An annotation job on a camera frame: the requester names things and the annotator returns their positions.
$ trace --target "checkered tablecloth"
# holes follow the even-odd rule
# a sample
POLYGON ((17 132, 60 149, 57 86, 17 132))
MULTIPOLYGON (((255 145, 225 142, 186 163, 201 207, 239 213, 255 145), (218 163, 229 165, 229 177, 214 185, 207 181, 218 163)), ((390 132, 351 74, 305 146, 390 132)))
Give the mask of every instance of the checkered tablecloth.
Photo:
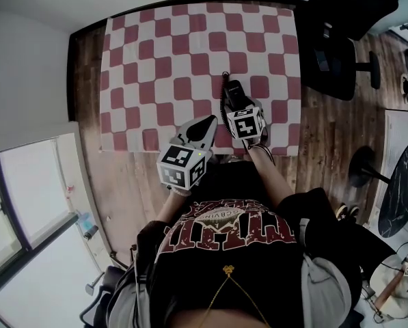
POLYGON ((213 151, 243 152, 219 112, 221 74, 262 103, 273 154, 297 155, 301 82, 290 10, 196 3, 109 19, 100 75, 103 150, 159 151, 190 119, 215 114, 213 151))

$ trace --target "wooden floor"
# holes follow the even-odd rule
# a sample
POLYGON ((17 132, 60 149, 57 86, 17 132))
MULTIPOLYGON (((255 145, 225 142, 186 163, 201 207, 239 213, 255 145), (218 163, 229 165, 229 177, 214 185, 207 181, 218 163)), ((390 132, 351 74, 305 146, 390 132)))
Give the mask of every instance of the wooden floor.
MULTIPOLYGON (((96 205, 118 258, 128 262, 129 247, 160 210, 167 190, 159 182, 156 154, 101 152, 99 126, 99 75, 105 26, 77 39, 74 97, 83 152, 96 205)), ((368 61, 374 51, 380 61, 380 90, 370 77, 357 74, 355 96, 344 102, 303 87, 301 141, 298 157, 276 157, 277 167, 296 192, 322 187, 334 208, 341 202, 358 205, 365 222, 372 208, 377 182, 361 189, 347 183, 347 169, 354 151, 368 145, 381 166, 384 110, 408 110, 399 90, 405 71, 403 51, 408 48, 392 34, 365 36, 355 43, 357 60, 368 61)))

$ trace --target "table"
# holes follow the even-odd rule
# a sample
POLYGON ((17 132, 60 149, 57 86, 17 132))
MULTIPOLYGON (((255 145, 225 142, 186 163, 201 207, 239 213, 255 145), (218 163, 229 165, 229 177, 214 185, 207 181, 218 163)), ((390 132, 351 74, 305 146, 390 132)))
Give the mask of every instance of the table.
POLYGON ((219 112, 221 74, 263 107, 273 154, 297 155, 301 82, 292 11, 196 3, 109 19, 100 76, 102 150, 158 152, 185 122, 214 114, 213 151, 240 154, 219 112))
POLYGON ((408 222, 408 146, 401 154, 387 186, 379 215, 379 233, 394 236, 408 222))

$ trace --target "black t-shirt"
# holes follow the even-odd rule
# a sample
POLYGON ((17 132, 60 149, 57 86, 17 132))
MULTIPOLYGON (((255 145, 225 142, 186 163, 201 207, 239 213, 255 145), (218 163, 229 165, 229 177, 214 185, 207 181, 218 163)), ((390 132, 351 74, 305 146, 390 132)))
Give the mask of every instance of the black t-shirt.
MULTIPOLYGON (((301 327, 303 250, 286 221, 277 216, 252 163, 218 165, 166 228, 149 278, 153 327, 176 312, 206 309, 232 265, 234 278, 271 327, 301 327)), ((232 281, 213 309, 243 310, 261 320, 232 281)))

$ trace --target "gold necklace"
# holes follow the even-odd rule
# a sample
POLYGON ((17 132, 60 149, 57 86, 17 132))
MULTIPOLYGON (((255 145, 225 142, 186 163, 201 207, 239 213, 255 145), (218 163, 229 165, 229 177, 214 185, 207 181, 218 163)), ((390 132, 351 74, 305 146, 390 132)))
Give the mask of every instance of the gold necklace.
POLYGON ((258 311, 258 313, 260 314, 261 318, 263 319, 263 321, 264 321, 266 327, 269 327, 269 328, 270 328, 270 325, 268 324, 267 320, 264 318, 264 316, 263 316, 263 314, 261 313, 260 309, 258 309, 258 306, 256 305, 256 303, 254 303, 254 300, 252 300, 252 298, 249 296, 249 294, 246 292, 246 290, 243 289, 243 288, 241 287, 241 285, 240 285, 239 283, 237 283, 234 278, 231 277, 231 273, 233 272, 233 270, 234 270, 234 266, 232 266, 232 265, 230 265, 230 266, 224 266, 224 267, 223 267, 223 272, 225 272, 225 274, 227 275, 227 278, 223 281, 223 283, 222 283, 222 285, 219 287, 219 289, 217 289, 217 292, 216 292, 215 296, 213 297, 213 300, 211 301, 210 306, 208 307, 208 309, 206 309, 205 315, 204 315, 204 317, 202 318, 202 321, 201 321, 200 325, 198 326, 198 328, 201 328, 202 325, 204 324, 204 322, 205 322, 205 320, 206 320, 208 314, 210 313, 211 306, 213 306, 213 303, 215 302, 215 299, 216 299, 217 295, 219 294, 219 292, 221 291, 221 289, 223 288, 223 286, 225 285, 225 283, 226 283, 229 279, 231 279, 231 280, 234 282, 234 284, 235 284, 236 286, 238 286, 238 287, 242 290, 242 292, 245 293, 245 295, 248 297, 248 299, 252 302, 252 305, 254 305, 254 307, 257 309, 257 311, 258 311))

